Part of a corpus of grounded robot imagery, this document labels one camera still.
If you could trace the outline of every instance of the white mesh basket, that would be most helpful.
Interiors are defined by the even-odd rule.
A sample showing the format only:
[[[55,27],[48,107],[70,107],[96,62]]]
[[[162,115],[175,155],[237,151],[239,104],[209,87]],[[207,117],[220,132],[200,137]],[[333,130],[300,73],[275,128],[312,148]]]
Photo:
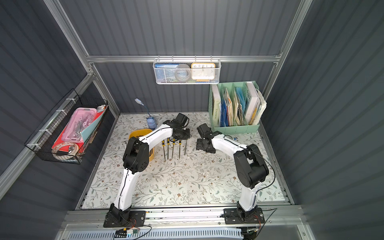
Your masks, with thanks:
[[[217,84],[220,78],[221,62],[164,62],[155,59],[153,70],[157,84]]]

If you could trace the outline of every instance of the screwdriver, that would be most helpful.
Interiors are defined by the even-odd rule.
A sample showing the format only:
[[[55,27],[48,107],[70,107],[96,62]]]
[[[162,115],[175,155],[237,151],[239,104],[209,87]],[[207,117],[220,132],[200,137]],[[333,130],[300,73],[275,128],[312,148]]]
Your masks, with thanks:
[[[162,141],[163,143],[163,152],[164,152],[164,161],[166,160],[166,149],[164,148],[165,144],[164,144],[164,140]]]
[[[185,153],[187,152],[187,141],[188,141],[188,138],[185,140],[184,156],[185,156]]]
[[[167,138],[167,158],[169,159],[169,138]]]
[[[175,139],[173,139],[173,147],[172,147],[172,159],[173,159],[173,149],[175,149]]]
[[[181,140],[179,140],[179,159],[180,159],[180,150],[181,150]]]

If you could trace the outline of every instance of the tape roll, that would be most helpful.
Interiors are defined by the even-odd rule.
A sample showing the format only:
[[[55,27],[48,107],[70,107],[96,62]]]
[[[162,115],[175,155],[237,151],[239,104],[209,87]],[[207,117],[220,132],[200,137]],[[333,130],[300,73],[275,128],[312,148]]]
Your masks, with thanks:
[[[66,146],[73,146],[73,150],[68,153],[67,155],[59,155],[59,154],[56,154],[57,151],[59,151],[62,147],[66,147]],[[76,153],[79,151],[79,146],[74,143],[74,142],[62,142],[62,143],[59,143],[57,144],[53,149],[52,149],[52,153],[53,156],[59,160],[59,161],[62,161],[62,160],[68,160],[68,159],[71,159],[73,156],[76,155]]]
[[[177,81],[185,82],[191,78],[190,70],[189,69],[183,69],[183,68],[190,68],[188,66],[188,64],[180,63],[176,68],[182,68],[182,69],[176,70],[175,78]]]

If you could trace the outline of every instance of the yellow basket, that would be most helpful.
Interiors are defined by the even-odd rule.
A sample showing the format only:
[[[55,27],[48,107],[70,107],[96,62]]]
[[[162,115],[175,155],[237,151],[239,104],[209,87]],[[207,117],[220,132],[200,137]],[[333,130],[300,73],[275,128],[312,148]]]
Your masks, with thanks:
[[[128,139],[131,138],[131,137],[139,138],[139,137],[147,135],[150,132],[152,132],[152,130],[150,130],[149,128],[144,128],[144,129],[136,130],[136,131],[131,132],[131,134],[129,135]],[[152,148],[149,151],[149,161],[152,161],[154,157],[155,157],[155,148]]]

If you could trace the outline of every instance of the black wire basket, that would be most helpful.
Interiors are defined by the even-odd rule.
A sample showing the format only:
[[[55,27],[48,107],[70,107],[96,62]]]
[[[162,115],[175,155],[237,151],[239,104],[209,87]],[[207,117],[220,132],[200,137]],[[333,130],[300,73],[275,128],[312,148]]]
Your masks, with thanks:
[[[75,155],[69,155],[64,151],[52,152],[52,145],[59,137],[67,123],[69,122],[73,112],[77,108],[97,108],[100,105],[106,105],[105,112],[101,117],[100,122],[97,124],[91,135],[84,141],[84,144],[79,147]],[[25,146],[35,152],[35,154],[44,161],[64,162],[72,164],[81,164],[81,158],[85,154],[86,149],[92,143],[95,135],[98,132],[100,124],[103,122],[105,115],[109,111],[108,102],[104,99],[91,98],[88,96],[77,95],[70,100],[70,102],[59,112],[58,116],[51,121],[51,124],[45,129],[38,128],[25,142]],[[43,132],[40,138],[36,139],[36,133]]]

